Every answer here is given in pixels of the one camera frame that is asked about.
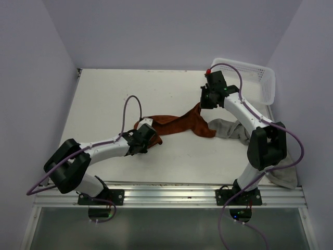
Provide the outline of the rust brown towel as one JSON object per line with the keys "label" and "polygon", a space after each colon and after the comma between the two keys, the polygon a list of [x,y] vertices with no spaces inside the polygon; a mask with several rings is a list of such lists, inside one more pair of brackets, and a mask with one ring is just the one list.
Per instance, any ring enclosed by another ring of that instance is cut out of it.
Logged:
{"label": "rust brown towel", "polygon": [[150,140],[153,147],[163,143],[161,136],[177,134],[191,130],[196,136],[203,138],[213,138],[216,131],[209,128],[208,123],[201,116],[200,103],[197,103],[186,114],[177,117],[171,115],[154,115],[149,116],[152,119],[152,127],[156,130],[157,135]]}

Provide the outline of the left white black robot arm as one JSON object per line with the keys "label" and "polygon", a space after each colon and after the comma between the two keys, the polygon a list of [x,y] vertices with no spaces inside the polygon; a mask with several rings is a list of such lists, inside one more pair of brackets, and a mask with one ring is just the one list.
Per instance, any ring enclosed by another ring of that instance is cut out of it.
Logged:
{"label": "left white black robot arm", "polygon": [[44,171],[50,173],[49,177],[62,194],[77,191],[100,205],[110,199],[109,189],[101,178],[86,173],[88,167],[114,157],[147,153],[156,135],[155,129],[146,123],[100,142],[78,143],[68,139],[47,161]]}

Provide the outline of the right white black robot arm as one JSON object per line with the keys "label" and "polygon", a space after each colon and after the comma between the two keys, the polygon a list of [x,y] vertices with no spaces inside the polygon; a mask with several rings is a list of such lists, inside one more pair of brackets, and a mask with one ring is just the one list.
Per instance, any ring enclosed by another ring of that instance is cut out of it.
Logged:
{"label": "right white black robot arm", "polygon": [[287,156],[286,133],[256,118],[260,113],[255,109],[252,114],[239,97],[239,88],[228,86],[221,71],[205,73],[207,83],[201,87],[200,108],[222,107],[234,115],[250,135],[247,149],[248,165],[233,184],[232,199],[236,204],[244,204],[250,199],[250,191],[258,187],[255,178],[271,170]]}

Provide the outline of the grey towel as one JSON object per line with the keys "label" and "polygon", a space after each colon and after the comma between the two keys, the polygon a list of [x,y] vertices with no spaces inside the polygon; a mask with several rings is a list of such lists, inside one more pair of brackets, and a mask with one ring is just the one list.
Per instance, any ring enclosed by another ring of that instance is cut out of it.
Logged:
{"label": "grey towel", "polygon": [[208,127],[211,130],[215,130],[215,137],[217,138],[240,140],[243,145],[249,145],[250,134],[238,120],[231,122],[223,119],[214,119],[208,123]]}

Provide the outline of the white perforated plastic basket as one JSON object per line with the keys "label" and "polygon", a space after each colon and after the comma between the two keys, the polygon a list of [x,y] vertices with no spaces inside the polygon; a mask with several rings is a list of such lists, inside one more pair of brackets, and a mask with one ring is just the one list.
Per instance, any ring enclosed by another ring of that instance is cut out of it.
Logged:
{"label": "white perforated plastic basket", "polygon": [[271,105],[274,103],[276,90],[275,72],[268,67],[263,67],[246,62],[225,58],[215,58],[211,64],[211,71],[221,71],[227,85],[240,86],[239,75],[242,77],[242,96],[252,103]]}

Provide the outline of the aluminium mounting rail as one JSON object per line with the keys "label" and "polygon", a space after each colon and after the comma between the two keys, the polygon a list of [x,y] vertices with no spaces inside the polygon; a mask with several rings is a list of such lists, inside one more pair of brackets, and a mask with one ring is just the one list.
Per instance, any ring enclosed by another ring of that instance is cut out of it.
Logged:
{"label": "aluminium mounting rail", "polygon": [[[217,185],[198,184],[132,184],[110,183],[108,188],[120,190],[117,197],[122,208],[216,208]],[[61,194],[56,189],[36,195],[35,207],[78,207],[79,195],[75,191]],[[247,199],[242,207],[252,208],[306,208],[303,190],[262,185],[259,194]]]}

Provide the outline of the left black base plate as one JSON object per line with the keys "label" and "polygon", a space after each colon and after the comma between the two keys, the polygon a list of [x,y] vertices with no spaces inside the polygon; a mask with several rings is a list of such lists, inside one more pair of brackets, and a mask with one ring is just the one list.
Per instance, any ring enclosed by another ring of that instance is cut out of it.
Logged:
{"label": "left black base plate", "polygon": [[124,202],[124,189],[104,189],[96,197],[80,194],[78,198],[78,205],[89,206],[122,206]]}

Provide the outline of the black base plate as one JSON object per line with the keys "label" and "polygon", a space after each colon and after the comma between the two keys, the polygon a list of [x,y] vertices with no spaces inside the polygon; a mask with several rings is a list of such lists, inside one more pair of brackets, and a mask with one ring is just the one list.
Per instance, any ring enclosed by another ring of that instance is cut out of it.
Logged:
{"label": "black base plate", "polygon": [[[224,206],[225,203],[235,195],[231,189],[217,189],[215,190],[216,204]],[[228,206],[261,206],[263,204],[260,190],[258,188],[242,192],[237,197],[233,198],[227,205]]]}
{"label": "black base plate", "polygon": [[96,197],[80,194],[78,198],[78,205],[89,206],[122,206],[124,202],[124,189],[104,189]]}

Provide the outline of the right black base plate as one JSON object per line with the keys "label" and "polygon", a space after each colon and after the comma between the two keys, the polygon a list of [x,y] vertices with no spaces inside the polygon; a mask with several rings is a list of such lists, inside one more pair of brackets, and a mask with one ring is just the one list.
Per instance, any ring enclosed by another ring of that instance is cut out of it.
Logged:
{"label": "right black base plate", "polygon": [[[215,190],[216,204],[224,206],[225,203],[235,195],[231,189],[217,189]],[[242,192],[237,197],[233,198],[227,205],[228,206],[261,206],[263,204],[260,190],[258,188]]]}

